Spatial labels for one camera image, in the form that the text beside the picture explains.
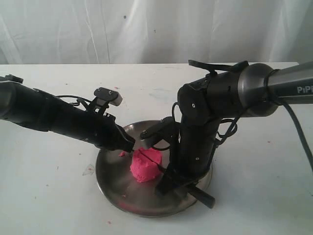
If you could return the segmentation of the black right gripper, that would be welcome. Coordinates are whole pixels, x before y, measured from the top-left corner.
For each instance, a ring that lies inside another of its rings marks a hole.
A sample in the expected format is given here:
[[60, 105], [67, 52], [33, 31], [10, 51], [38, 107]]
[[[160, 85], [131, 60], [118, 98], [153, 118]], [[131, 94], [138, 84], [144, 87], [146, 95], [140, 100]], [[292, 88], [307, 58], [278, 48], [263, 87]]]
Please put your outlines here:
[[156, 186], [157, 194], [165, 196], [209, 172], [219, 125], [219, 119], [210, 119], [203, 125], [191, 125], [186, 119], [168, 120], [169, 163], [159, 168], [163, 175]]

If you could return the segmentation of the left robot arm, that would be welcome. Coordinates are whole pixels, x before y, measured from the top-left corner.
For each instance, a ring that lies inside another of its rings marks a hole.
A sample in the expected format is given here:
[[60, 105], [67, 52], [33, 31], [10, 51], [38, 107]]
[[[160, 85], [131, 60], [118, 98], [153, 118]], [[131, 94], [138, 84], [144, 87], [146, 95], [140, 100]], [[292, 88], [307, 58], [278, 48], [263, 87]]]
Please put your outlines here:
[[0, 118], [21, 127], [54, 132], [107, 150], [131, 152], [135, 139], [107, 113], [110, 105], [119, 106], [121, 95], [100, 87], [90, 101], [76, 96], [67, 103], [65, 95], [52, 95], [23, 84], [23, 79], [7, 75], [0, 79]]

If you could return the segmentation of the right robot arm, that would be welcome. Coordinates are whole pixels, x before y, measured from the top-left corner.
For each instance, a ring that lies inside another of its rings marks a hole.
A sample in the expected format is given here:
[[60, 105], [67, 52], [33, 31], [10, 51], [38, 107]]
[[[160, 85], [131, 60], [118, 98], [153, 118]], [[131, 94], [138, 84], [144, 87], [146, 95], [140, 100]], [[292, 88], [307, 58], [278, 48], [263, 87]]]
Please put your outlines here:
[[184, 84], [174, 106], [181, 121], [170, 117], [170, 164], [157, 190], [161, 194], [185, 187], [194, 191], [195, 182], [210, 169], [217, 147], [237, 130], [240, 118], [267, 117], [279, 106], [289, 113], [307, 155], [313, 154], [291, 105], [313, 101], [311, 62], [273, 69], [262, 64], [239, 62], [233, 66], [189, 60], [189, 65], [207, 70], [207, 75]]

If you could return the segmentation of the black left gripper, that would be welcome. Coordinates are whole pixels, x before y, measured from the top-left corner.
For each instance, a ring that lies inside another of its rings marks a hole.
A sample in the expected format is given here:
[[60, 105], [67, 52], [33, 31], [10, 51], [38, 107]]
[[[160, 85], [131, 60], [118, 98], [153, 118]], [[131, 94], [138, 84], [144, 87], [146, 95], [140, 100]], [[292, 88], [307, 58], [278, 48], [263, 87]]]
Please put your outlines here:
[[87, 123], [83, 125], [85, 133], [83, 141], [94, 144], [99, 148], [109, 150], [123, 150], [131, 152], [135, 139], [115, 123], [115, 116], [90, 115]]

